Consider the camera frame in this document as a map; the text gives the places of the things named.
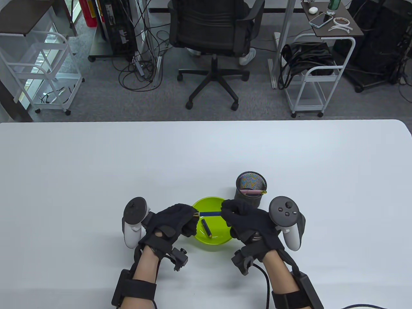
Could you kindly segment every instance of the white vr controller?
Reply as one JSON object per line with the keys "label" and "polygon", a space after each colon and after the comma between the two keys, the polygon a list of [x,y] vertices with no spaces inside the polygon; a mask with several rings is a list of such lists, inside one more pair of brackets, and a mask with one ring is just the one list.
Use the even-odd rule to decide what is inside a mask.
{"label": "white vr controller", "polygon": [[[145,227],[145,218],[150,208],[142,197],[135,197],[124,208],[122,230],[124,243],[130,249],[137,247],[142,237],[142,226]],[[286,246],[297,251],[302,244],[306,219],[300,213],[296,203],[288,197],[275,197],[269,205],[269,216],[277,225],[276,229],[282,231]]]}
{"label": "white vr controller", "polygon": [[275,197],[269,204],[269,216],[277,225],[276,229],[283,232],[286,246],[293,251],[299,250],[306,219],[296,203],[288,197]]}
{"label": "white vr controller", "polygon": [[135,197],[127,203],[122,219],[122,229],[124,234],[124,243],[130,249],[137,247],[142,238],[143,220],[149,214],[150,208],[146,200],[142,197]]}

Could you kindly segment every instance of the chair base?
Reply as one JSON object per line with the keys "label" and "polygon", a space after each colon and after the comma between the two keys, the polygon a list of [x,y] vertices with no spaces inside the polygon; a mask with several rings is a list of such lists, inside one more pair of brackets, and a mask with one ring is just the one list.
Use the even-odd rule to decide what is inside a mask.
{"label": "chair base", "polygon": [[183,74],[195,74],[195,75],[204,75],[205,79],[200,83],[199,86],[192,92],[189,96],[189,101],[186,103],[186,108],[191,110],[193,107],[193,99],[199,94],[199,92],[211,81],[219,82],[219,84],[230,94],[234,102],[231,109],[237,110],[239,107],[239,98],[236,93],[232,90],[229,84],[225,81],[223,76],[229,75],[242,75],[241,79],[246,82],[249,80],[250,72],[246,70],[233,70],[233,69],[218,69],[218,59],[216,55],[212,57],[211,71],[205,70],[179,70],[179,75],[177,77],[178,81],[183,80]]}

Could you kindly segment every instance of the black bag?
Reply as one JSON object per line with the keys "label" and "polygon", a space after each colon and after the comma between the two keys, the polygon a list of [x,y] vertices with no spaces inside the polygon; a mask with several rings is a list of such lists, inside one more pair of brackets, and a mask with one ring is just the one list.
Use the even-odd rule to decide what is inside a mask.
{"label": "black bag", "polygon": [[[286,44],[282,49],[282,57],[286,64],[281,67],[281,73],[278,79],[279,89],[285,89],[289,86],[293,76],[309,70],[315,66],[334,66],[335,62],[326,43],[304,42]],[[283,80],[283,72],[289,66],[286,81]],[[325,76],[331,75],[333,69],[315,70],[312,75]]]}

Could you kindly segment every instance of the green bottle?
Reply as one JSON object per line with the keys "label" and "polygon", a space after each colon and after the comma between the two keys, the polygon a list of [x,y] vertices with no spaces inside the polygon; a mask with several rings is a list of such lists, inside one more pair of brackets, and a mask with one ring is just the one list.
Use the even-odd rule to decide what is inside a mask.
{"label": "green bottle", "polygon": [[339,4],[340,4],[340,0],[330,0],[326,14],[334,15],[335,11],[339,7]]}

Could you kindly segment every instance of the pen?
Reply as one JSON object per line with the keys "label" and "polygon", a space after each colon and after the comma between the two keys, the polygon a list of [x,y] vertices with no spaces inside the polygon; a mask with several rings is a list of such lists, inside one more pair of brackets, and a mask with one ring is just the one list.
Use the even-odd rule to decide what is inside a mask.
{"label": "pen", "polygon": [[203,225],[203,228],[205,229],[207,236],[209,236],[209,238],[212,238],[212,232],[210,231],[204,219],[202,219],[202,225]]}
{"label": "pen", "polygon": [[249,189],[241,189],[241,193],[243,194],[266,194],[265,190],[249,190]]}

